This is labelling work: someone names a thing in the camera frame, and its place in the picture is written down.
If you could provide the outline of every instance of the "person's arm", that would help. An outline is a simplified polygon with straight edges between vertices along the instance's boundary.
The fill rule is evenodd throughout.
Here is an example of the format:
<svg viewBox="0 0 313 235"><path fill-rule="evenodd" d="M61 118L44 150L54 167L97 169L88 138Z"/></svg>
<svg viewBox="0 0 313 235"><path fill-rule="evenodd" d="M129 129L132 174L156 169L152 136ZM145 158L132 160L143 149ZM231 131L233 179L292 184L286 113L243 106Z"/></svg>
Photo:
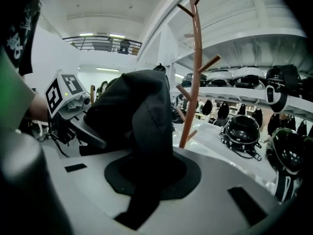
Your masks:
<svg viewBox="0 0 313 235"><path fill-rule="evenodd" d="M36 94L28 108L26 117L33 120L48 122L48 106L46 100Z"/></svg>

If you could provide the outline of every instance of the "black cloth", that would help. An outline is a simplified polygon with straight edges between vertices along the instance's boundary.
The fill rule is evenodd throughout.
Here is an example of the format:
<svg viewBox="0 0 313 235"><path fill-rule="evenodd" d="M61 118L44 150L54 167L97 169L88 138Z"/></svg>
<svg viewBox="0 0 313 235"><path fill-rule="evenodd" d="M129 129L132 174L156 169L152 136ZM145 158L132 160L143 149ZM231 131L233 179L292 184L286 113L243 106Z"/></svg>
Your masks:
<svg viewBox="0 0 313 235"><path fill-rule="evenodd" d="M135 171L134 194L126 212L115 219L136 230L157 208L164 176L178 170L173 167L171 101L165 74L156 70L123 74L90 107L85 122L108 143L110 151L133 150L134 159L123 168L128 168L125 175Z"/></svg>
<svg viewBox="0 0 313 235"><path fill-rule="evenodd" d="M31 49L40 15L39 0L30 0L24 10L16 13L5 32L4 49L21 76L32 73Z"/></svg>
<svg viewBox="0 0 313 235"><path fill-rule="evenodd" d="M306 136L307 135L307 124L306 124L305 120L302 120L302 122L300 123L300 125L297 129L297 133L300 136Z"/></svg>
<svg viewBox="0 0 313 235"><path fill-rule="evenodd" d="M261 109L256 109L256 110L252 113L252 117L258 122L259 127L261 128L262 123L263 123L263 114L262 114L262 110L261 110Z"/></svg>
<svg viewBox="0 0 313 235"><path fill-rule="evenodd" d="M85 122L110 150L130 147L127 136L132 132L141 152L171 155L171 102L165 74L155 70L123 74L91 106Z"/></svg>
<svg viewBox="0 0 313 235"><path fill-rule="evenodd" d="M170 89L170 82L168 81L168 77L167 77L167 75L166 75L166 68L160 63L158 66L154 67L153 70L154 70L154 71L160 71L160 72L165 73L165 77L166 77L168 89Z"/></svg>

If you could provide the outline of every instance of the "white wall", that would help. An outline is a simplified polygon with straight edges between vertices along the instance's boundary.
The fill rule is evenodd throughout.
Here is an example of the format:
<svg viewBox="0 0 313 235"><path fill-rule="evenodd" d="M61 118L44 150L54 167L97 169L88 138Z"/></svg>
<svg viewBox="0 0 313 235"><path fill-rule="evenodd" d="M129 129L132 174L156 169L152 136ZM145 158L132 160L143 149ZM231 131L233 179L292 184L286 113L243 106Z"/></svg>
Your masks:
<svg viewBox="0 0 313 235"><path fill-rule="evenodd" d="M125 55L102 50L81 51L80 64L118 69L124 73L134 71L138 66L137 58L134 55Z"/></svg>
<svg viewBox="0 0 313 235"><path fill-rule="evenodd" d="M25 82L29 87L36 88L40 95L44 95L58 69L77 74L80 51L38 26L34 36L31 63L33 73L25 76Z"/></svg>
<svg viewBox="0 0 313 235"><path fill-rule="evenodd" d="M117 78L121 73L109 73L109 72L83 72L78 71L77 77L83 84L88 93L90 93L91 85L95 86L95 90L100 87L101 83L104 81L110 82L112 79Z"/></svg>

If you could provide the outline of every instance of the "white shelf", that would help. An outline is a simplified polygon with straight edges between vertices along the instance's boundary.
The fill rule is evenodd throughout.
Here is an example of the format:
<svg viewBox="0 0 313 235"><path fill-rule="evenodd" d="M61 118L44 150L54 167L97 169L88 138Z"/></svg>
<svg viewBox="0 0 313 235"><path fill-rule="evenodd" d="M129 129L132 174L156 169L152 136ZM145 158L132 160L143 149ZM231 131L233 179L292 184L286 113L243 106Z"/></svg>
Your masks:
<svg viewBox="0 0 313 235"><path fill-rule="evenodd" d="M171 89L171 95L180 94L177 88ZM263 90L230 88L230 87L200 87L199 96L222 101L245 103L260 107L270 108L266 103L266 92ZM313 121L313 103L301 98L289 96L285 113L309 121Z"/></svg>
<svg viewBox="0 0 313 235"><path fill-rule="evenodd" d="M208 153L208 156L212 156L212 154L216 153L219 156L222 156L223 158L219 158L224 161L231 161L234 164L239 165L241 168L247 170L250 172L249 174L253 173L254 175L257 175L263 179L265 179L268 182L274 183L276 180L276 172L273 169L273 167L270 165L266 158L266 144L260 143L262 148L255 147L256 151L259 153L259 155L262 157L261 161L257 161L256 159L244 159L240 156L238 156L236 153L231 151L229 148L226 147L225 144L221 142L221 136L219 135L221 128L206 123L204 121L200 121L198 119L193 120L192 128L190 132L197 129L197 133L195 136L187 142L187 145L189 143L192 143L192 141L196 141L205 147L207 147L211 152ZM182 132L183 130L183 124L174 124L174 127L178 129L179 132ZM187 149L194 150L195 152L198 151L198 148L195 147L195 149L192 149L191 147L188 147Z"/></svg>

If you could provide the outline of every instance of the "balcony railing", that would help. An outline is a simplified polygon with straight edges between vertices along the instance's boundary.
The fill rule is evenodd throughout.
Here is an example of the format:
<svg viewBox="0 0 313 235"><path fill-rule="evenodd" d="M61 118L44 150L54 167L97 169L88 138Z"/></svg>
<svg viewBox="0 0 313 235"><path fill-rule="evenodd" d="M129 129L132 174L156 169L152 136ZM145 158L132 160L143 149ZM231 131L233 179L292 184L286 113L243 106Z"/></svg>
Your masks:
<svg viewBox="0 0 313 235"><path fill-rule="evenodd" d="M142 45L141 42L135 40L114 38L109 36L67 37L63 38L63 40L78 48L79 50L103 50L135 56L137 56Z"/></svg>

